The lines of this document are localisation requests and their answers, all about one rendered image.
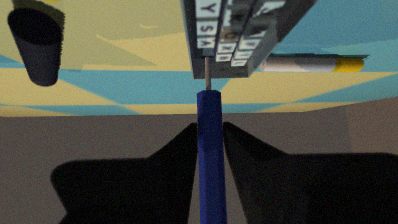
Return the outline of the blue stylus with grey tip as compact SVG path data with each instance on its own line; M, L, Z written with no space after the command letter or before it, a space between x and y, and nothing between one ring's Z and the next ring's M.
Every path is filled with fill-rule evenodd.
M221 92L211 90L208 56L205 75L197 93L200 224L227 224Z

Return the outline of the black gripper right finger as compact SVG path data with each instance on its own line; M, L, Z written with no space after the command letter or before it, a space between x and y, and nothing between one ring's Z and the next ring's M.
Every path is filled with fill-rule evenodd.
M230 122L223 139L248 224L292 224L307 185L398 185L397 154L288 154Z

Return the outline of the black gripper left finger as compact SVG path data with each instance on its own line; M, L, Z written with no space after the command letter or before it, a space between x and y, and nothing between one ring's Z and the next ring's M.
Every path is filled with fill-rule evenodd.
M70 161L50 179L66 213L86 205L150 204L158 224L188 224L197 154L197 123L191 123L148 158Z

